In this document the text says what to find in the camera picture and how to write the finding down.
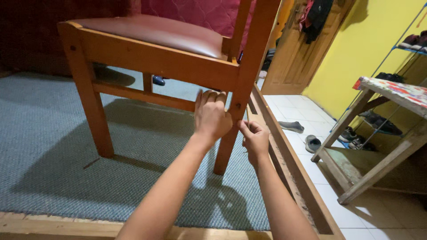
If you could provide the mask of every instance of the white tile floor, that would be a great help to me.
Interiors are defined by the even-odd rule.
[[[331,180],[326,164],[311,162],[312,154],[305,150],[306,136],[315,135],[323,143],[335,120],[305,96],[264,98],[278,121],[298,121],[305,128],[302,134],[283,132],[347,240],[427,240],[427,211],[411,195],[368,190],[341,206],[336,200],[342,189]]]

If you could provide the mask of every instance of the gray slipper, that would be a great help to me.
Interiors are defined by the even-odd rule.
[[[299,124],[299,122],[289,123],[289,122],[280,122],[279,121],[279,125],[280,125],[280,127],[282,127],[285,130],[290,130],[290,131],[294,131],[297,133],[303,133],[304,132],[304,127],[301,126],[301,124]]]
[[[305,138],[305,149],[310,153],[316,153],[317,149],[319,149],[321,145],[321,141],[314,135],[308,135]]]

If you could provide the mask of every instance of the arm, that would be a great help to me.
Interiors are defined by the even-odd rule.
[[[249,162],[258,177],[273,238],[318,240],[270,162],[268,131],[252,121],[243,120],[237,124],[245,136],[243,146],[248,150]]]
[[[232,127],[231,115],[224,111],[225,100],[224,92],[199,92],[194,134],[127,219],[116,239],[152,240],[167,236],[202,159]]]

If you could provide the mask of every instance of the wooden chair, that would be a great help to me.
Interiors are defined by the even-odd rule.
[[[234,123],[242,119],[280,2],[257,1],[240,64],[236,56],[250,0],[241,1],[232,38],[196,25],[148,15],[58,23],[99,155],[106,158],[114,155],[99,93],[194,111],[192,101],[153,93],[152,74],[233,92],[228,112]],[[92,62],[143,72],[143,91],[97,81]],[[237,132],[234,124],[222,137],[214,173],[225,173]]]

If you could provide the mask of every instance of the colorful tablecloth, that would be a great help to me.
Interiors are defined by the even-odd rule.
[[[427,108],[427,88],[371,77],[360,77],[354,84],[353,88],[360,90],[361,82],[366,82],[369,85],[381,88],[392,94],[403,97],[412,103]]]

